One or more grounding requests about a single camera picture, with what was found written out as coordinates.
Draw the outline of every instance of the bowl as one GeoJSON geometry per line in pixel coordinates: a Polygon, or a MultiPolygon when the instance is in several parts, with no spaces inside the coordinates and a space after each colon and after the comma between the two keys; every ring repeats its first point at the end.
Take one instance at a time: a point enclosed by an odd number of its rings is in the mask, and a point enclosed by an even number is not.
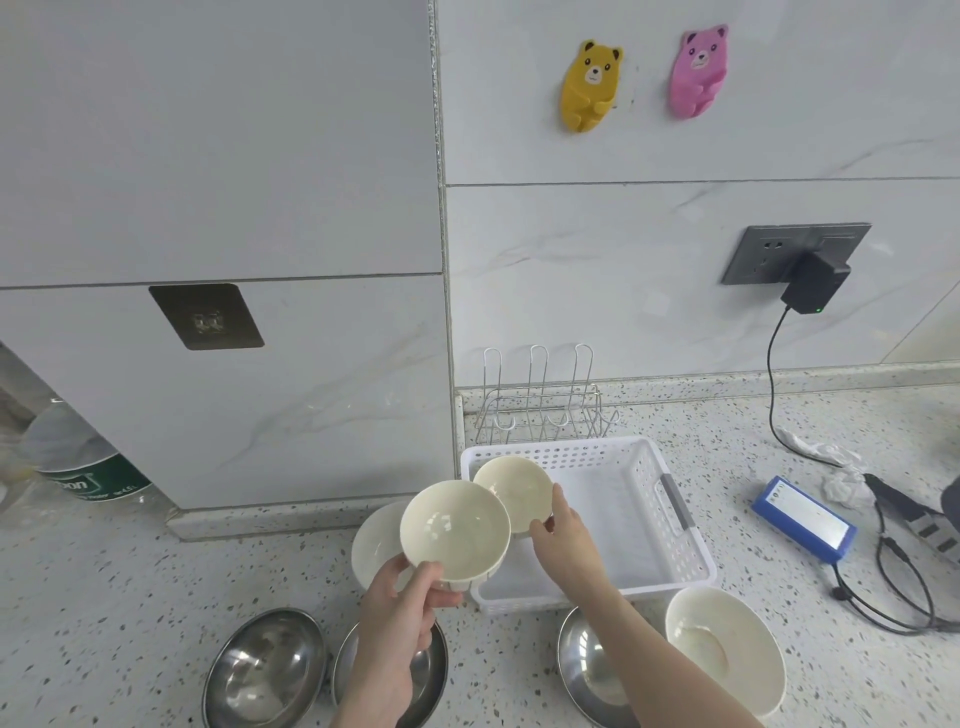
{"type": "Polygon", "coordinates": [[[570,612],[560,628],[557,668],[566,693],[588,720],[601,728],[639,728],[627,693],[579,609],[570,612]]]}
{"type": "Polygon", "coordinates": [[[291,728],[326,674],[320,626],[299,609],[254,617],[220,650],[204,685],[207,728],[291,728]]]}
{"type": "MultiPolygon", "coordinates": [[[[339,705],[344,699],[349,682],[350,671],[353,669],[353,660],[357,656],[357,626],[354,625],[344,640],[337,659],[333,663],[333,674],[330,677],[330,693],[333,704],[339,705]]],[[[446,671],[448,666],[446,639],[440,627],[434,623],[431,630],[433,640],[430,646],[414,655],[410,663],[410,676],[414,681],[414,694],[410,700],[410,707],[396,722],[396,728],[418,728],[433,714],[434,708],[440,703],[446,687],[446,671]]]]}
{"type": "Polygon", "coordinates": [[[487,581],[510,545],[510,516],[500,499],[468,480],[420,491],[400,520],[400,544],[414,566],[444,565],[442,589],[465,592],[487,581]]]}
{"type": "Polygon", "coordinates": [[[666,639],[758,718],[780,707],[786,666],[773,633],[737,597],[712,587],[687,587],[664,618],[666,639]]]}
{"type": "MultiPolygon", "coordinates": [[[[403,551],[400,545],[400,520],[409,500],[390,503],[374,511],[367,518],[350,549],[350,567],[364,591],[370,588],[373,578],[386,562],[403,551]]],[[[412,569],[404,569],[396,580],[399,591],[410,581],[412,569]]]]}
{"type": "Polygon", "coordinates": [[[533,460],[520,455],[494,457],[473,477],[503,501],[514,535],[530,535],[530,521],[546,521],[553,513],[553,478],[533,460]]]}

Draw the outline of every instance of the person's left hand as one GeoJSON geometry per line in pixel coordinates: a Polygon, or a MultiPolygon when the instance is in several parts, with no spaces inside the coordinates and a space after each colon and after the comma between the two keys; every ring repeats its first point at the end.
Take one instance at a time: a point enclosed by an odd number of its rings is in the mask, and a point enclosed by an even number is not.
{"type": "Polygon", "coordinates": [[[357,656],[341,711],[353,715],[352,725],[396,725],[413,697],[410,661],[430,646],[433,610],[463,599],[433,588],[444,567],[427,561],[398,594],[396,578],[409,565],[403,554],[384,564],[360,603],[357,656]]]}

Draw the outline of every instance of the cream ceramic bowl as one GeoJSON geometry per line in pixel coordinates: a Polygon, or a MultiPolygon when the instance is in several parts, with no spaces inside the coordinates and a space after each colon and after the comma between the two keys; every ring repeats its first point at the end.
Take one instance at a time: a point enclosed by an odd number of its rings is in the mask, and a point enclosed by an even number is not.
{"type": "Polygon", "coordinates": [[[780,707],[786,692],[780,646],[737,597],[712,587],[682,589],[667,607],[664,632],[756,717],[768,717],[780,707]]]}
{"type": "MultiPolygon", "coordinates": [[[[360,586],[366,591],[370,588],[373,578],[386,564],[403,550],[400,545],[400,519],[409,500],[378,508],[360,526],[357,535],[353,537],[353,547],[350,549],[350,568],[360,586]]],[[[412,569],[404,569],[396,580],[396,590],[399,591],[410,581],[412,569]]]]}
{"type": "Polygon", "coordinates": [[[487,581],[510,545],[510,516],[500,499],[468,480],[444,480],[418,493],[400,520],[400,544],[414,566],[444,565],[441,586],[466,592],[487,581]]]}
{"type": "Polygon", "coordinates": [[[546,521],[553,513],[553,479],[533,460],[519,455],[494,457],[473,477],[503,501],[514,535],[530,535],[530,521],[546,521]]]}

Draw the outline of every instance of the hand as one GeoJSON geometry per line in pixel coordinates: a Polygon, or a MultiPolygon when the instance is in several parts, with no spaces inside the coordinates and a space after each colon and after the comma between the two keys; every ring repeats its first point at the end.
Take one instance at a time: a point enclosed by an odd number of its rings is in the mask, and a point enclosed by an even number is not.
{"type": "Polygon", "coordinates": [[[612,584],[587,527],[567,504],[558,483],[553,484],[553,517],[547,523],[550,521],[552,529],[540,521],[530,522],[534,553],[566,597],[583,607],[587,600],[612,589],[612,584]]]}
{"type": "Polygon", "coordinates": [[[403,554],[384,564],[360,602],[357,655],[338,713],[343,725],[396,725],[413,697],[410,661],[430,646],[433,610],[455,607],[463,599],[458,592],[433,588],[444,567],[428,561],[398,594],[396,578],[409,565],[403,554]]]}

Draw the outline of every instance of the pink bear hook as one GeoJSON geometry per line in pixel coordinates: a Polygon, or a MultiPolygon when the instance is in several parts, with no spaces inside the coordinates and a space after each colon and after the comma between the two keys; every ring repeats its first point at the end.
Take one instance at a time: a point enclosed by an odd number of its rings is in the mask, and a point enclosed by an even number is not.
{"type": "Polygon", "coordinates": [[[718,25],[684,33],[670,76],[670,108],[677,117],[689,119],[710,108],[727,78],[729,32],[726,25],[718,25]]]}

